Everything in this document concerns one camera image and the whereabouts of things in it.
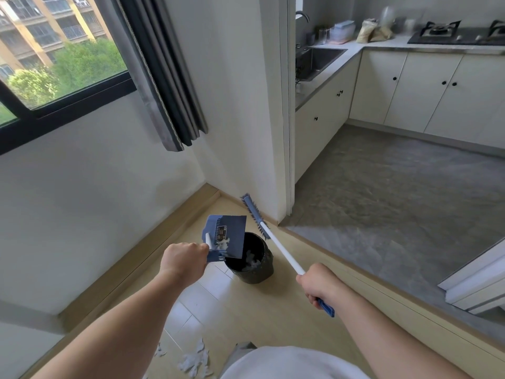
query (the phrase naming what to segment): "black trash can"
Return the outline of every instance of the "black trash can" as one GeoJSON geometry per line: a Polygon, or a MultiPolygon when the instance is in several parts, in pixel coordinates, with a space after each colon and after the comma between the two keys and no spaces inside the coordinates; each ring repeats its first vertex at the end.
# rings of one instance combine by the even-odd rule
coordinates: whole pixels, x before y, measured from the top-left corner
{"type": "Polygon", "coordinates": [[[242,259],[225,258],[224,263],[242,281],[252,285],[263,282],[274,273],[272,252],[266,242],[252,232],[245,233],[242,259]],[[252,264],[247,262],[248,251],[249,261],[253,260],[252,264]]]}

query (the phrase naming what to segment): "stainless steel sink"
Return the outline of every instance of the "stainless steel sink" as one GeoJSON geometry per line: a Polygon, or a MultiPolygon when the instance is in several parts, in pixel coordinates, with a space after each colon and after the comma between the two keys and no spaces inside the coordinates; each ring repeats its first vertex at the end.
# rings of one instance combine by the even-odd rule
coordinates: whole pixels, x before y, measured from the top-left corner
{"type": "Polygon", "coordinates": [[[296,55],[296,78],[311,81],[347,49],[311,48],[296,55]]]}

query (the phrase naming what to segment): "floor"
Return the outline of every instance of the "floor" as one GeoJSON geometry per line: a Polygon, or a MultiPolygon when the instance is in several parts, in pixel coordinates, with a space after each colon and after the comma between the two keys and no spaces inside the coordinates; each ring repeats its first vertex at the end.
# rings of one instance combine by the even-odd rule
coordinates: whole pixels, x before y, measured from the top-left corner
{"type": "MultiPolygon", "coordinates": [[[[201,229],[211,214],[247,215],[248,212],[221,197],[177,241],[200,242],[201,229]]],[[[249,216],[246,229],[258,233],[249,216]]],[[[271,229],[303,267],[308,268],[316,261],[325,263],[408,332],[470,375],[491,379],[505,372],[505,352],[355,271],[330,253],[325,254],[274,226],[271,229]]],[[[356,364],[374,377],[341,321],[331,319],[307,302],[295,281],[293,269],[275,245],[271,241],[267,243],[274,254],[275,272],[264,282],[247,285],[224,263],[211,263],[199,282],[181,294],[161,337],[161,347],[167,354],[153,358],[148,369],[149,379],[187,378],[176,368],[177,362],[184,353],[193,352],[201,337],[210,351],[211,368],[215,373],[220,372],[236,343],[252,341],[258,347],[293,345],[325,351],[356,364]]],[[[159,261],[113,305],[144,286],[158,268],[159,261]]]]}
{"type": "Polygon", "coordinates": [[[496,338],[436,285],[505,236],[505,160],[344,125],[282,226],[496,338]]]}

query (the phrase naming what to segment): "white shirt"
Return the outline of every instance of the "white shirt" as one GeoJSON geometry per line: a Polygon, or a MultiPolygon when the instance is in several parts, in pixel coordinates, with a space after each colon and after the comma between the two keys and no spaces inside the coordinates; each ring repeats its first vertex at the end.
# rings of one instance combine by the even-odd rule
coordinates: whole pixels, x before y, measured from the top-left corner
{"type": "Polygon", "coordinates": [[[354,364],[299,347],[260,347],[227,369],[221,379],[370,379],[354,364]]]}

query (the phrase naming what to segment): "white countertop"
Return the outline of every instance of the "white countertop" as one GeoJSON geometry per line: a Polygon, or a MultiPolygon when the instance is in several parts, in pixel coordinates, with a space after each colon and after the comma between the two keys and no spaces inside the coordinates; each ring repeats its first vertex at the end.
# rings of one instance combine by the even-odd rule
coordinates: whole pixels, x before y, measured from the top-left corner
{"type": "Polygon", "coordinates": [[[505,46],[490,45],[431,45],[431,44],[407,44],[411,35],[397,35],[387,41],[358,44],[355,40],[345,44],[314,45],[318,48],[347,49],[340,57],[332,62],[325,70],[314,77],[312,81],[300,82],[300,92],[296,93],[295,103],[298,110],[335,75],[351,58],[357,55],[363,48],[376,50],[408,50],[428,53],[471,53],[471,54],[494,54],[505,55],[505,46]]]}

